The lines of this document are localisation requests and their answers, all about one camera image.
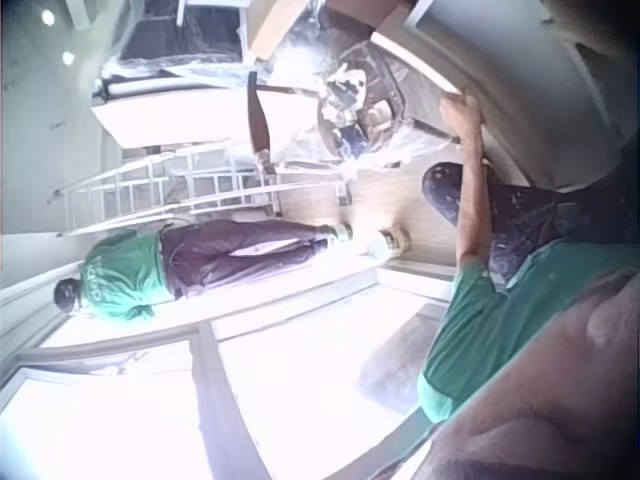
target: green t-shirt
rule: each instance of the green t-shirt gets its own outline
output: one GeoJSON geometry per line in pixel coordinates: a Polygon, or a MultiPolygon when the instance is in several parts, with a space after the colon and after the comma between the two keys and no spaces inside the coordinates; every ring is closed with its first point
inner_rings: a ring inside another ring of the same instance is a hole
{"type": "Polygon", "coordinates": [[[96,244],[80,268],[82,298],[98,317],[153,317],[152,305],[173,300],[167,289],[158,234],[129,230],[96,244]]]}
{"type": "Polygon", "coordinates": [[[624,267],[640,267],[640,246],[557,241],[529,256],[500,293],[481,262],[465,265],[418,378],[429,419],[451,417],[583,287],[624,267]]]}

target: paint-stained pants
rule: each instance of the paint-stained pants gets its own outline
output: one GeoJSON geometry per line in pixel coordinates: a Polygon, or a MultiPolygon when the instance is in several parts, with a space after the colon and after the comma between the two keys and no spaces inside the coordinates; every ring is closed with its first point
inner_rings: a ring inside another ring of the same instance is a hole
{"type": "Polygon", "coordinates": [[[160,244],[167,284],[176,299],[211,288],[252,281],[301,265],[327,246],[332,230],[270,220],[213,220],[164,231],[160,244]],[[295,240],[289,249],[264,255],[233,255],[267,242],[295,240]]]}
{"type": "MultiPolygon", "coordinates": [[[[492,269],[509,281],[525,259],[553,240],[589,243],[640,243],[638,229],[638,159],[628,149],[623,163],[599,181],[573,192],[501,184],[485,167],[493,222],[492,269]]],[[[462,165],[429,168],[422,192],[456,225],[462,165]]]]}

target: paint can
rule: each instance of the paint can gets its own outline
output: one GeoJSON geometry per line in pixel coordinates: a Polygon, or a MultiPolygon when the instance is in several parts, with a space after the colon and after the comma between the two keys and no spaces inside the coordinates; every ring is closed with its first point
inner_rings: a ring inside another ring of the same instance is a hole
{"type": "Polygon", "coordinates": [[[391,227],[377,232],[369,244],[369,254],[376,260],[386,261],[402,255],[409,246],[409,237],[398,227],[391,227]]]}

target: worker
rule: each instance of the worker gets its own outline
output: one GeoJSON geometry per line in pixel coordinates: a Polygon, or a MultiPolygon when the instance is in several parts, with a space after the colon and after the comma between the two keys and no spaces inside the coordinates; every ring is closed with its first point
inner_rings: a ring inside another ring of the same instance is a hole
{"type": "Polygon", "coordinates": [[[80,279],[57,283],[54,302],[65,313],[88,307],[98,317],[150,318],[153,305],[302,265],[351,235],[346,224],[314,227],[277,220],[213,220],[146,235],[127,230],[95,245],[80,279]],[[235,255],[283,241],[294,243],[263,255],[235,255]]]}
{"type": "Polygon", "coordinates": [[[436,164],[423,179],[427,201],[457,225],[451,303],[418,378],[434,423],[451,417],[585,285],[640,267],[636,147],[608,176],[575,192],[501,185],[483,165],[477,101],[447,95],[441,113],[461,138],[463,164],[436,164]],[[493,283],[490,259],[504,292],[493,283]]]}
{"type": "Polygon", "coordinates": [[[574,303],[428,440],[416,480],[640,478],[640,269],[574,303]]]}

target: hand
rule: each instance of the hand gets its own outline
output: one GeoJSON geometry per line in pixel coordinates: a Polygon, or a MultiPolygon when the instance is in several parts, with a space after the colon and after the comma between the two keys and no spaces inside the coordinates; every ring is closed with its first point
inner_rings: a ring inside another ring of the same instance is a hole
{"type": "Polygon", "coordinates": [[[444,93],[440,100],[440,114],[444,121],[464,141],[473,135],[480,135],[482,114],[478,101],[471,95],[444,93]]]}

